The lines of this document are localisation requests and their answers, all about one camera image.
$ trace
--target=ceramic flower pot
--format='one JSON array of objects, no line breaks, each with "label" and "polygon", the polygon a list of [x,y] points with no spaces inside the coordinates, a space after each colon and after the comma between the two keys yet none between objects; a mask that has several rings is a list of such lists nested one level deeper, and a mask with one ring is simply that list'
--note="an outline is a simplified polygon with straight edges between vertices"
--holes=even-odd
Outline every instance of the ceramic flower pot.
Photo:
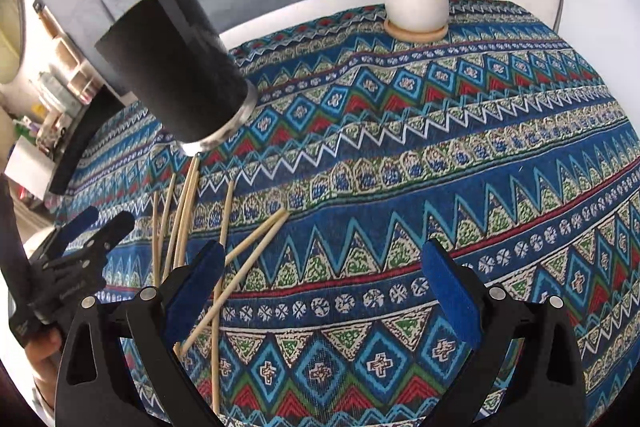
[{"label": "ceramic flower pot", "polygon": [[449,20],[449,0],[385,0],[386,16],[403,30],[427,33]]}]

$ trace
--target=metal screw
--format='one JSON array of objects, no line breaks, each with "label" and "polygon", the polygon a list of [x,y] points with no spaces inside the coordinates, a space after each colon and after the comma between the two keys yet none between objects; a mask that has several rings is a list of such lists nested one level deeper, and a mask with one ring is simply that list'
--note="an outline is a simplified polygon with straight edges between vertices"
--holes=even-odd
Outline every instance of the metal screw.
[{"label": "metal screw", "polygon": [[562,302],[562,299],[559,298],[557,295],[551,295],[549,297],[549,304],[551,304],[554,308],[562,308],[562,306],[564,306],[564,302]]},{"label": "metal screw", "polygon": [[91,306],[95,304],[95,297],[93,295],[89,295],[82,299],[81,306],[82,308],[89,309]]},{"label": "metal screw", "polygon": [[142,290],[142,292],[140,292],[140,298],[143,301],[150,301],[151,299],[156,298],[156,295],[158,295],[158,292],[153,286],[147,286]]},{"label": "metal screw", "polygon": [[505,291],[500,288],[500,286],[494,286],[489,290],[489,295],[492,299],[502,301],[507,296],[507,293],[505,293]]}]

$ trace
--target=black cylindrical container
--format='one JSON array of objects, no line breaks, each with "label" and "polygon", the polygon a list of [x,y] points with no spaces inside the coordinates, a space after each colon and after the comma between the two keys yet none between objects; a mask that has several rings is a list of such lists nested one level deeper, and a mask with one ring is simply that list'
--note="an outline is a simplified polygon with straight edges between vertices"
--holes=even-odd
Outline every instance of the black cylindrical container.
[{"label": "black cylindrical container", "polygon": [[142,0],[95,47],[188,155],[226,140],[257,102],[198,0]]}]

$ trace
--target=blue tablecloth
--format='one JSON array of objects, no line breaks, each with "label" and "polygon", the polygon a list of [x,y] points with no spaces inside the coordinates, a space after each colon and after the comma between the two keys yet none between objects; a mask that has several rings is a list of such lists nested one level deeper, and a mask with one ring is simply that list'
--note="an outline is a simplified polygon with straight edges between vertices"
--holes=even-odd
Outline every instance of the blue tablecloth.
[{"label": "blue tablecloth", "polygon": [[[564,298],[597,418],[639,357],[638,136],[587,62],[515,4],[452,0],[448,35],[429,45],[394,40],[384,17],[380,6],[354,9],[232,51],[260,99],[202,158],[189,253],[218,235],[231,178],[230,248],[279,207],[292,216],[222,310],[226,419],[337,427],[425,416],[469,352],[420,273],[430,234],[515,298]],[[101,299],[150,283],[151,195],[172,172],[179,187],[187,167],[140,104],[96,134],[59,218],[88,204],[102,223],[135,214]],[[184,363],[210,401],[209,335]],[[519,348],[482,415],[499,406]],[[125,350],[161,415],[134,346]]]}]

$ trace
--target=white paper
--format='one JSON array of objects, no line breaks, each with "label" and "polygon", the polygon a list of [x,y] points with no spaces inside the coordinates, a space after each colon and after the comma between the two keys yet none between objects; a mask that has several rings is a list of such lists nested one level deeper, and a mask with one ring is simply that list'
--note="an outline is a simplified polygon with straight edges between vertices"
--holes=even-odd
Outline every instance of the white paper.
[{"label": "white paper", "polygon": [[4,174],[40,200],[49,187],[55,163],[24,136],[16,142]]}]

